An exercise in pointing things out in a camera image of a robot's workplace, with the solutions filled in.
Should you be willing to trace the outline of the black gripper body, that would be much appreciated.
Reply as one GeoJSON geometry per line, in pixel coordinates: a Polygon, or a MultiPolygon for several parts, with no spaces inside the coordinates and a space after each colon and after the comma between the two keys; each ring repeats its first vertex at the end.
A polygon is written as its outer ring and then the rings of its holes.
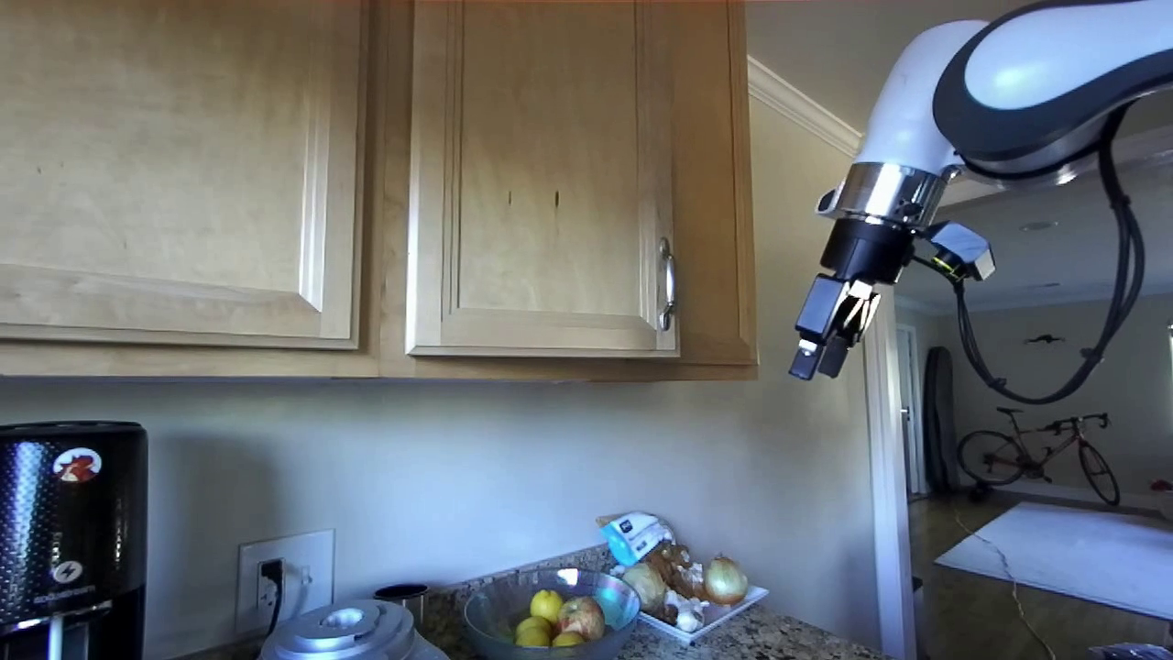
{"type": "Polygon", "coordinates": [[[859,339],[914,258],[914,235],[899,224],[836,219],[809,284],[794,330],[802,339],[859,339]]]}

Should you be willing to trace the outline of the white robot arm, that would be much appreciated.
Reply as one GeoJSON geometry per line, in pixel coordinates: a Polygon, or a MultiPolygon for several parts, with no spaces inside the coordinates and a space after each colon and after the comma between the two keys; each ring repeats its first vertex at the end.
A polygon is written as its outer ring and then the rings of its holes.
{"type": "Polygon", "coordinates": [[[794,318],[787,375],[838,375],[920,238],[957,279],[992,273],[969,226],[935,224],[957,167],[1034,180],[1096,154],[1112,213],[1129,219],[1112,139],[1138,98],[1171,86],[1173,0],[1042,0],[914,35],[843,183],[816,203],[834,235],[794,318]]]}

